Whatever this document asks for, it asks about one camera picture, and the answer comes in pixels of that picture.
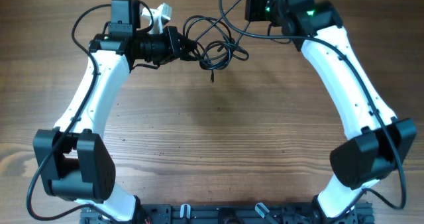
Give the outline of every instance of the wooden table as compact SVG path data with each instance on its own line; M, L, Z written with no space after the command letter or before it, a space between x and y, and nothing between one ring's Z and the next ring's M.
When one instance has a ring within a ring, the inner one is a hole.
M191 15L218 17L217 0L167 2L170 25ZM235 0L225 0L229 7ZM330 0L362 66L398 117L424 129L423 0ZM0 223L34 223L25 209L36 170L32 138L50 129L71 101L87 64L70 31L86 9L110 0L0 0ZM244 5L229 15L243 27ZM110 20L93 12L78 28L88 44ZM266 23L248 31L265 33ZM195 27L192 36L207 25ZM202 43L220 39L216 32ZM133 71L121 88L104 141L117 182L142 203L310 201L329 181L329 153L345 141L339 114L312 66L293 45L243 38L247 62L210 73L196 62ZM377 223L424 223L424 138L404 168L408 202L394 211L372 195ZM399 200L398 174L376 186ZM75 204L48 197L38 183L33 206L52 215ZM79 213L57 223L77 223Z

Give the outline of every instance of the black mounting base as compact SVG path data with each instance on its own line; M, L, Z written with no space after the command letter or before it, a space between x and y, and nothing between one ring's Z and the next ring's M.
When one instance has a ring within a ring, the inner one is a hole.
M141 211L150 217L122 223L134 224L270 224L269 218L261 218L255 211L255 206L193 206L189 213L190 218L180 218L180 206L171 205L141 205ZM312 203L287 203L284 205L270 205L267 207L270 217L278 224L324 224L319 211L313 208ZM111 224L115 223L102 218L92 209L83 209L80 215L80 224ZM374 212L371 203L355 205L344 219L335 224L374 224Z

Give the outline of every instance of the white bracket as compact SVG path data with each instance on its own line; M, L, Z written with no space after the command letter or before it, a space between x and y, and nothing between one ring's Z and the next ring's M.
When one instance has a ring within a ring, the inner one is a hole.
M149 34L161 34L164 30L164 25L171 21L172 7L163 3L157 9L150 9L150 11L153 15L154 24ZM152 18L146 7L143 8L141 17L149 19L150 24L152 24Z

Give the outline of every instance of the tabletop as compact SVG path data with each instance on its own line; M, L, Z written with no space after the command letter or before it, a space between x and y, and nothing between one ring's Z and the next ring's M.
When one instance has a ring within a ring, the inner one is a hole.
M25 208L37 168L32 139L53 127L85 71L87 56L70 38L75 20L110 1L0 0L0 223L36 223ZM218 0L143 1L172 6L169 25L180 32L192 15L219 16ZM362 200L373 202L376 223L424 223L424 2L330 1L380 96L418 129L404 162L406 208L394 211L370 194ZM224 0L224 8L234 2ZM228 17L243 27L244 3ZM110 9L92 12L77 39L87 46L108 20ZM191 36L206 27L199 23ZM248 32L265 34L267 27L252 23ZM212 30L200 42L217 39ZM142 203L311 201L327 185L329 153L346 138L321 79L293 44L243 38L240 45L250 58L215 71L214 83L197 62L176 60L159 70L137 68L123 84L104 142L117 182ZM398 202L398 173L375 188ZM40 182L32 202L41 215L75 205L47 196ZM77 223L78 215L56 223Z

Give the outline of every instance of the wood plank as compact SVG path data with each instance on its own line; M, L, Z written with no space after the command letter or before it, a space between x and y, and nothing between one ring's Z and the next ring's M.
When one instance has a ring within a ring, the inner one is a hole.
M218 17L217 0L143 0L170 4L170 25L181 32L191 15ZM225 0L229 7L235 0ZM379 94L398 117L424 129L424 2L330 0L341 14L354 51ZM32 138L50 129L72 99L87 58L70 39L86 9L110 0L0 0L0 223L34 223L25 209L36 170ZM244 6L229 15L245 25ZM102 9L81 22L88 44L110 19ZM194 27L199 34L206 24ZM254 23L250 32L266 32ZM212 32L202 44L220 36ZM293 45L243 38L246 62L210 73L195 62L136 69L116 98L105 144L117 181L142 203L193 204L309 201L331 177L329 153L345 141L339 115L322 81ZM409 199L394 211L376 198L377 223L424 223L424 137L405 161ZM376 186L399 199L396 173ZM33 206L43 215L73 206L37 187ZM56 223L76 223L78 214Z

